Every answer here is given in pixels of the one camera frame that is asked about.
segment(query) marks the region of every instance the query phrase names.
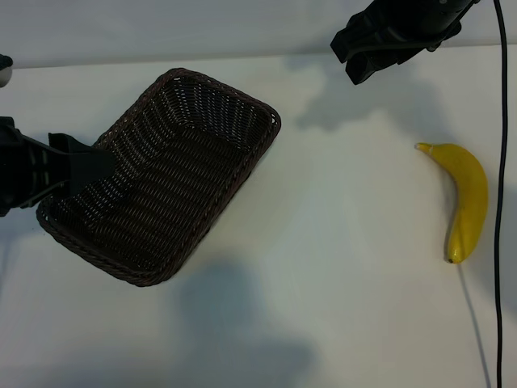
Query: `white tabletop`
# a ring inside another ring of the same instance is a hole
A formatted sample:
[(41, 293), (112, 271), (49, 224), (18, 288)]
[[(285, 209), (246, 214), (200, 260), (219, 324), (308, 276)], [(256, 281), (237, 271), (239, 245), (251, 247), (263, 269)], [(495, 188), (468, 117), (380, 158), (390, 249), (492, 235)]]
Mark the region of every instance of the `white tabletop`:
[[(497, 47), (440, 49), (361, 86), (332, 55), (16, 70), (0, 115), (42, 141), (63, 132), (93, 142), (173, 67), (269, 103), (283, 128), (185, 268), (159, 286), (91, 266), (44, 233), (34, 209), (0, 219), (0, 386), (486, 388), (486, 373), (494, 385), (499, 57)], [(505, 386), (517, 384), (512, 115)], [(461, 266), (443, 261), (452, 181), (418, 141), (458, 143), (489, 176), (490, 214)]]

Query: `black wire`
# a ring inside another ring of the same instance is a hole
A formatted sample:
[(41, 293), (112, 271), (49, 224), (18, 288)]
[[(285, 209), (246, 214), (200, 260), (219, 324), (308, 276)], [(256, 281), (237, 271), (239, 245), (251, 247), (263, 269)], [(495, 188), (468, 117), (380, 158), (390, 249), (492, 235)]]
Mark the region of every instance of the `black wire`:
[(494, 285), (495, 285), (495, 309), (498, 320), (498, 361), (497, 361), (497, 387), (502, 388), (502, 310), (501, 310), (501, 274), (499, 271), (499, 237), (501, 234), (502, 200), (504, 194), (504, 171), (506, 167), (506, 147), (508, 143), (508, 43), (506, 41), (506, 29), (502, 17), (501, 2), (494, 0), (495, 12), (498, 16), (499, 32), (501, 34), (502, 50), (502, 144), (501, 162), (499, 164), (498, 181), (498, 210), (495, 217), (494, 236)]

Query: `wicker basket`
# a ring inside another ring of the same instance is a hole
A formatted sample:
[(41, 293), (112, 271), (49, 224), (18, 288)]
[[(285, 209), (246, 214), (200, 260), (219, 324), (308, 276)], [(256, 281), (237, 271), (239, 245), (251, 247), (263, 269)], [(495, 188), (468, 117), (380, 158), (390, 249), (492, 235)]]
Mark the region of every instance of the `wicker basket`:
[(137, 286), (170, 279), (280, 130), (278, 113), (205, 75), (170, 70), (103, 134), (116, 173), (74, 197), (47, 197), (59, 243)]

